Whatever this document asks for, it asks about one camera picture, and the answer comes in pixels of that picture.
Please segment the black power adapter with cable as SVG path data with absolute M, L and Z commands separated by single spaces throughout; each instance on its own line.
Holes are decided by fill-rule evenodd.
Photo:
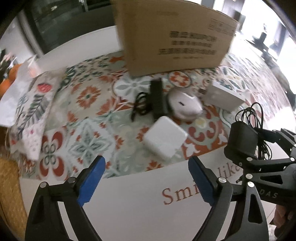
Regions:
M 260 103 L 254 102 L 240 110 L 231 125 L 227 147 L 250 157 L 270 160 L 273 157 L 272 150 L 259 135 L 263 123 L 264 112 Z

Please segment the white power strip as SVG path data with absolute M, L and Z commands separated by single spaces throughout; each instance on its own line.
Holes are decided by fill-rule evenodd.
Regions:
M 214 105 L 228 112 L 234 111 L 245 102 L 244 94 L 230 90 L 216 81 L 213 81 L 202 97 L 207 104 Z

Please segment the black usb hub with cable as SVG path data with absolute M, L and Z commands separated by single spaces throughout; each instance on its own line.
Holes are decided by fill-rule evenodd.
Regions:
M 152 113 L 154 121 L 168 115 L 168 107 L 161 78 L 153 79 L 150 82 L 149 92 L 140 92 L 137 95 L 130 119 L 134 121 L 137 114 L 144 116 L 149 113 Z

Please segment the white square charger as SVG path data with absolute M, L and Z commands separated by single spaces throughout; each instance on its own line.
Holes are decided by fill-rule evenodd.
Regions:
M 144 134 L 143 143 L 164 160 L 174 156 L 188 133 L 167 116 L 161 116 Z

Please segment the colourful patterned table runner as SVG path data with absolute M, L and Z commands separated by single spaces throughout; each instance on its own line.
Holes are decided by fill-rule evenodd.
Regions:
M 173 157 L 163 160 L 144 147 L 143 138 L 157 117 L 152 112 L 151 82 L 160 79 L 163 92 L 180 88 L 203 97 L 215 84 L 241 94 L 233 111 L 202 100 L 202 114 L 170 118 L 186 133 Z M 106 177 L 119 177 L 182 162 L 227 143 L 230 126 L 247 107 L 256 110 L 255 125 L 295 130 L 295 116 L 275 75 L 252 52 L 230 52 L 216 68 L 171 71 L 130 77 L 123 54 L 115 52 L 46 72 L 30 81 L 18 98 L 15 124 L 9 132 L 11 153 L 20 176 L 64 180 L 106 159 Z

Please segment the silver computer mouse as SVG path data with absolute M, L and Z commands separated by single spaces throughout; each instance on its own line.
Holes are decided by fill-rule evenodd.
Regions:
M 173 116 L 179 120 L 194 121 L 204 112 L 201 101 L 190 88 L 173 87 L 166 99 Z

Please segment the patterned fabric tissue pouch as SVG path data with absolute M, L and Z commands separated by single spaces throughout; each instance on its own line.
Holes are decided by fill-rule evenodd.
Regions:
M 9 130 L 11 153 L 22 153 L 33 161 L 39 159 L 46 118 L 65 72 L 61 68 L 40 74 L 22 94 L 15 123 Z

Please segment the white basket of oranges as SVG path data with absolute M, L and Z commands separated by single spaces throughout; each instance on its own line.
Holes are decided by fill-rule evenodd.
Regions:
M 0 85 L 0 96 L 3 97 L 5 92 L 9 89 L 9 87 L 13 84 L 16 79 L 18 69 L 22 66 L 22 64 L 17 64 L 13 66 L 8 74 L 8 78 L 4 79 Z

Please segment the brown cardboard box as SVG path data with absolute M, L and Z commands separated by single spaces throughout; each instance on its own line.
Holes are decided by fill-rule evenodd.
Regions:
M 238 22 L 190 1 L 112 1 L 127 69 L 132 77 L 217 67 Z

